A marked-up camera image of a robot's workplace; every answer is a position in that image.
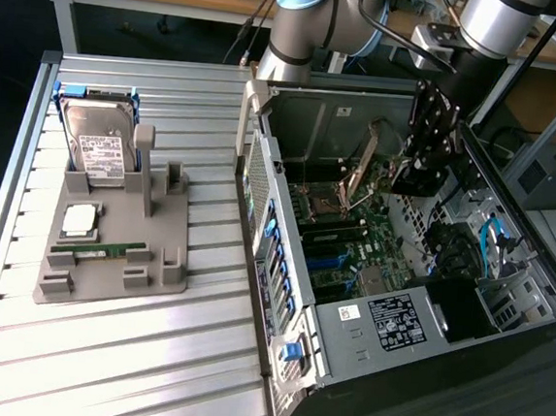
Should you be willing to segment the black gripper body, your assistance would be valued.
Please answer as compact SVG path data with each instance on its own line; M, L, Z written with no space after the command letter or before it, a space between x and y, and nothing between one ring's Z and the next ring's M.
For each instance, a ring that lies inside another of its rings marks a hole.
M423 88L416 88L412 104L415 111L424 111L434 97L434 104L456 110L460 117L469 117L481 106L507 66L505 58L488 57L461 36L419 33L418 45L448 63L454 71L442 70L422 57L416 58L416 67L429 70L429 77L421 81Z

